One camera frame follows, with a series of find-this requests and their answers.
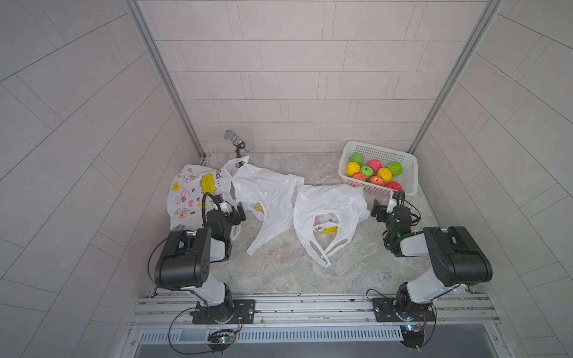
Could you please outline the red apple in basket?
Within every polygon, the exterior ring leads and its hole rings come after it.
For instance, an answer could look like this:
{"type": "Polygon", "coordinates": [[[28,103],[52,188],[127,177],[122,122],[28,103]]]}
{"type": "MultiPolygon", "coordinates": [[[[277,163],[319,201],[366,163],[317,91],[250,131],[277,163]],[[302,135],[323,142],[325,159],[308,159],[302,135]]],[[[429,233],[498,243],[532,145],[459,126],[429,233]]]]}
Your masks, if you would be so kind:
{"type": "Polygon", "coordinates": [[[389,183],[386,184],[386,187],[392,190],[396,190],[396,191],[400,191],[403,190],[402,186],[400,183],[396,183],[394,181],[391,181],[389,183]]]}

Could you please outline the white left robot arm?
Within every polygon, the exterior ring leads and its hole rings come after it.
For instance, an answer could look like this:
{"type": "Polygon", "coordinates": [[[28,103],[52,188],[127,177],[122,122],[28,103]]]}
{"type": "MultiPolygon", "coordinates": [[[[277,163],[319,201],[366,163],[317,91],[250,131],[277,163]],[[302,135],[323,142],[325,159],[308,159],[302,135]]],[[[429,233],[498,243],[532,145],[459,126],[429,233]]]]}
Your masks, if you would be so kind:
{"type": "Polygon", "coordinates": [[[150,278],[161,289],[195,295],[198,304],[191,313],[195,323],[225,324],[234,316],[232,294],[227,284],[210,274],[210,265],[230,259],[232,237],[246,215],[242,203],[232,206],[224,201],[204,218],[203,228],[179,225],[170,231],[150,278]]]}

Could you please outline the white perforated plastic basket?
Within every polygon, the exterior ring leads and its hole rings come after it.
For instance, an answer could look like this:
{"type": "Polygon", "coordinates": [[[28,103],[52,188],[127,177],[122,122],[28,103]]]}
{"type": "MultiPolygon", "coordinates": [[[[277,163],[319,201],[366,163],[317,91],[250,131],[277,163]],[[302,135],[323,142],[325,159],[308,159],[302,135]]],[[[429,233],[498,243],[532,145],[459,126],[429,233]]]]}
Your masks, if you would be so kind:
{"type": "Polygon", "coordinates": [[[413,155],[356,141],[343,149],[338,174],[347,185],[388,197],[402,190],[412,198],[419,187],[419,166],[413,155]]]}

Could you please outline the aluminium mounting rail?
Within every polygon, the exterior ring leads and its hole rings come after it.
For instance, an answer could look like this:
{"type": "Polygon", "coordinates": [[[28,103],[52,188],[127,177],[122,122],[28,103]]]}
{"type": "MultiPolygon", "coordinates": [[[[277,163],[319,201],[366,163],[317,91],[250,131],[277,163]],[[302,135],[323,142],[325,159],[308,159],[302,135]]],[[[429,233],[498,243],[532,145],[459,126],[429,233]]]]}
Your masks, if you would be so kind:
{"type": "Polygon", "coordinates": [[[244,328],[337,325],[497,324],[500,319],[486,294],[447,294],[433,303],[399,313],[394,298],[369,294],[236,294],[228,313],[202,307],[192,295],[160,292],[137,300],[128,328],[244,328]]]}

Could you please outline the left green circuit board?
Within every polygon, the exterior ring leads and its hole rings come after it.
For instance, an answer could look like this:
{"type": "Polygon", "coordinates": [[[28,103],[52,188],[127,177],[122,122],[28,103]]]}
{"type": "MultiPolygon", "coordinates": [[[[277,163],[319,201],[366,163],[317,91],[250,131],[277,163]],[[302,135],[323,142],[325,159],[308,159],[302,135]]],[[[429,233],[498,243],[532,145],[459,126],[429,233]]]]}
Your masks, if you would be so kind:
{"type": "Polygon", "coordinates": [[[212,345],[230,345],[235,342],[237,332],[231,329],[219,330],[207,337],[207,342],[212,345]]]}

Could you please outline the magenta pink apple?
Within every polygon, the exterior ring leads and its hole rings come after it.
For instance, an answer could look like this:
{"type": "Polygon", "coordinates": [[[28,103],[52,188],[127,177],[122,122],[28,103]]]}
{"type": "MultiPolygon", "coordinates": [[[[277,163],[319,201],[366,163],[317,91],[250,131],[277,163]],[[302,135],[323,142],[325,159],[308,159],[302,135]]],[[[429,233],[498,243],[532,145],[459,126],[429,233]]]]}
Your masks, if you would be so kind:
{"type": "Polygon", "coordinates": [[[379,160],[370,160],[366,165],[370,167],[375,174],[383,168],[383,164],[379,160]]]}

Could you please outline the white translucent plastic bag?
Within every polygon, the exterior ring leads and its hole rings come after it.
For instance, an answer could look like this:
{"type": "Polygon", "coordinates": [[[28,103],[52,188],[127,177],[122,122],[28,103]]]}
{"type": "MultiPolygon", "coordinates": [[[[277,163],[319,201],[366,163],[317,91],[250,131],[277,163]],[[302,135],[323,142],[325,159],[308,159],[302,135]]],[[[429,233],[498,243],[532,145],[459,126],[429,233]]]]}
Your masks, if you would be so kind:
{"type": "Polygon", "coordinates": [[[235,199],[262,222],[258,235],[246,251],[253,255],[292,227],[294,198],[304,184],[304,178],[259,168],[249,163],[248,156],[231,159],[224,168],[231,174],[235,199]]]}

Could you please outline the bright green apple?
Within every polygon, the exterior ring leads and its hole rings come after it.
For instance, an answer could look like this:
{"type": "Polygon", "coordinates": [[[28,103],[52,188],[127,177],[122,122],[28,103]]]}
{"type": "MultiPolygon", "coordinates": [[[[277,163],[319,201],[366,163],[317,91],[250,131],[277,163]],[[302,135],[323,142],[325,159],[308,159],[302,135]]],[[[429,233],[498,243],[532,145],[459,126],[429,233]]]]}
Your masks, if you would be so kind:
{"type": "Polygon", "coordinates": [[[360,173],[365,175],[366,180],[369,180],[375,174],[374,169],[367,165],[361,167],[360,173]]]}

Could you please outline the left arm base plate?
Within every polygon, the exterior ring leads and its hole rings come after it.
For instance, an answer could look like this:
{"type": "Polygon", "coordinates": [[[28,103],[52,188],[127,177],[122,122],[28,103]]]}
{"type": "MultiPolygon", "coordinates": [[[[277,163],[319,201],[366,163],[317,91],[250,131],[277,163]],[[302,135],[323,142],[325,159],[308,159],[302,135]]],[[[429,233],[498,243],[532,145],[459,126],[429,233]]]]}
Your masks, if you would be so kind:
{"type": "Polygon", "coordinates": [[[234,299],[217,306],[207,307],[198,303],[190,314],[194,325],[250,325],[254,321],[256,301],[234,299]]]}

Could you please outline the red apple with highlight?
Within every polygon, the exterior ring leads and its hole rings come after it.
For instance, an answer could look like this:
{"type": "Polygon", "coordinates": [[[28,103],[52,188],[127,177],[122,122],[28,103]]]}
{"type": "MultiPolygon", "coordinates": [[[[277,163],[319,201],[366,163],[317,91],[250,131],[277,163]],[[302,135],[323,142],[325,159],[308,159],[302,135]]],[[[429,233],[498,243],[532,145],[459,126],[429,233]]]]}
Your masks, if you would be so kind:
{"type": "Polygon", "coordinates": [[[384,186],[384,185],[385,185],[385,183],[384,183],[384,181],[383,181],[383,178],[381,178],[381,177],[379,177],[379,176],[377,176],[377,175],[372,176],[372,177],[369,179],[369,182],[372,183],[372,184],[378,185],[378,186],[384,186]]]}

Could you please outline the cartoon printed plastic bag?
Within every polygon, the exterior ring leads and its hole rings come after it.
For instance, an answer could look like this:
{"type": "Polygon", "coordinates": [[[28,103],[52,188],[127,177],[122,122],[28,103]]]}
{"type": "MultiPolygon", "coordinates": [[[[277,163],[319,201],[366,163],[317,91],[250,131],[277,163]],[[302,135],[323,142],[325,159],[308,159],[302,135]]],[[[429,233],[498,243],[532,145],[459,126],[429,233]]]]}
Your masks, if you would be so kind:
{"type": "Polygon", "coordinates": [[[202,197],[206,192],[222,196],[235,205],[231,198],[231,174],[227,169],[214,170],[205,166],[188,164],[173,178],[167,198],[170,229],[179,225],[187,229],[202,226],[202,197]]]}

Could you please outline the yellow apple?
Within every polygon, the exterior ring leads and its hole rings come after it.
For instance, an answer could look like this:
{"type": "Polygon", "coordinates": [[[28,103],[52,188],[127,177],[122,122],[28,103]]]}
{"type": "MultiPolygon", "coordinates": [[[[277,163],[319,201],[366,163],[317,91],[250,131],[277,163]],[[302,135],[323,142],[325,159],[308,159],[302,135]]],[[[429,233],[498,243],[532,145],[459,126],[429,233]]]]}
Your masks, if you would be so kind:
{"type": "Polygon", "coordinates": [[[354,174],[359,173],[361,165],[357,162],[351,161],[346,165],[346,175],[352,177],[354,174]]]}
{"type": "Polygon", "coordinates": [[[385,184],[391,182],[393,177],[391,171],[389,171],[386,167],[381,168],[378,171],[377,176],[383,178],[385,184]]]}

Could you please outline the silver microphone on black stand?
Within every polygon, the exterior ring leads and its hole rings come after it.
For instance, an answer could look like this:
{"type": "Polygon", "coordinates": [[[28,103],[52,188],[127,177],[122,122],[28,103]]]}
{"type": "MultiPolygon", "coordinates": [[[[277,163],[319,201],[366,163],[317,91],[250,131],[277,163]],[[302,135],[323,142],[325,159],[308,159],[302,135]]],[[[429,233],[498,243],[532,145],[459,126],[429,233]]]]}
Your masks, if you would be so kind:
{"type": "Polygon", "coordinates": [[[224,138],[230,142],[235,147],[235,154],[237,158],[241,158],[241,151],[250,152],[249,147],[246,142],[241,140],[234,130],[226,130],[224,133],[224,138]]]}

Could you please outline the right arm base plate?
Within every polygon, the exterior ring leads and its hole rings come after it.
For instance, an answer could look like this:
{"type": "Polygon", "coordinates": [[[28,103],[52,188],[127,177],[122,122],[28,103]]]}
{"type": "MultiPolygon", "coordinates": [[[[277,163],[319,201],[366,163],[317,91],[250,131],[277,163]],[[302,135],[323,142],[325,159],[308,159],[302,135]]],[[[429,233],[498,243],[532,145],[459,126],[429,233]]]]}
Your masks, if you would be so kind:
{"type": "Polygon", "coordinates": [[[366,298],[372,303],[376,322],[431,322],[437,318],[434,305],[419,304],[411,300],[407,282],[398,288],[395,297],[381,294],[376,289],[368,289],[366,298]]]}

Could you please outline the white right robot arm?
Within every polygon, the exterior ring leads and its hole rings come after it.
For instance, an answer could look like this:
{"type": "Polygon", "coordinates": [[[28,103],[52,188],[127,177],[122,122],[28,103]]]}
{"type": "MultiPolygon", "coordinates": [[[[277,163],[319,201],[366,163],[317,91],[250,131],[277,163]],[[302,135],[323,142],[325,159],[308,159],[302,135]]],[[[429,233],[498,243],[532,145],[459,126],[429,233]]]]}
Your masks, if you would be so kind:
{"type": "Polygon", "coordinates": [[[429,270],[398,288],[394,310],[402,320],[421,316],[434,299],[458,286],[491,281],[491,263],[463,226],[412,231],[420,216],[395,199],[388,205],[375,201],[371,216],[386,225],[383,244],[395,257],[428,257],[431,262],[429,270]]]}

